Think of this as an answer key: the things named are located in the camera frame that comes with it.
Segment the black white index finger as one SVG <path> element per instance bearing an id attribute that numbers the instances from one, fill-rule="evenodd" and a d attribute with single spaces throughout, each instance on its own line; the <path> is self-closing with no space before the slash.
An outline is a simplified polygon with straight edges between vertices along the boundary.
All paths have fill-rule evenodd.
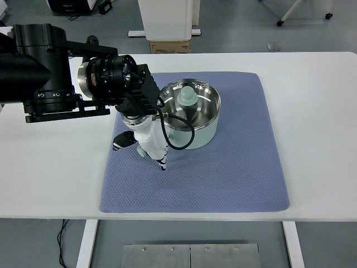
<path id="1" fill-rule="evenodd" d="M 161 159 L 156 160 L 160 165 L 162 171 L 165 171 L 167 168 L 167 153 L 168 153 L 168 148 L 165 148 L 164 156 Z"/>

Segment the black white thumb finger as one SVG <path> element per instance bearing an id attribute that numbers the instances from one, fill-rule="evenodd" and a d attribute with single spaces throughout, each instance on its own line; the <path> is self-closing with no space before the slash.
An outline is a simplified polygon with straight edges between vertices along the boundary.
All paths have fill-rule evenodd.
<path id="1" fill-rule="evenodd" d="M 119 149 L 123 149 L 125 147 L 129 147 L 135 144 L 137 140 L 134 137 L 133 131 L 125 131 L 115 136 L 112 142 L 112 149 L 114 151 L 118 151 Z"/>

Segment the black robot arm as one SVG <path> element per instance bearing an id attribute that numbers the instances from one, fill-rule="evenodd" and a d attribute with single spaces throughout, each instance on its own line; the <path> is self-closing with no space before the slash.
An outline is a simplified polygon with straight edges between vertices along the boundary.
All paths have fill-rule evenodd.
<path id="1" fill-rule="evenodd" d="M 22 103 L 28 123 L 103 116 L 115 107 L 128 131 L 115 150 L 139 143 L 166 168 L 160 90 L 146 64 L 99 45 L 69 41 L 51 24 L 14 25 L 1 34 L 1 103 Z"/>

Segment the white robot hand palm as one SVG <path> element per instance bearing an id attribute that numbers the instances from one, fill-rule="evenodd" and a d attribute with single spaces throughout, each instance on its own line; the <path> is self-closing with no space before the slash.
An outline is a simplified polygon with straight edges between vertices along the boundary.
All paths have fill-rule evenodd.
<path id="1" fill-rule="evenodd" d="M 154 115 L 122 115 L 122 120 L 133 130 L 134 138 L 139 143 L 137 151 L 142 157 L 149 156 L 156 161 L 166 161 L 168 144 L 163 135 L 160 119 L 155 119 Z"/>

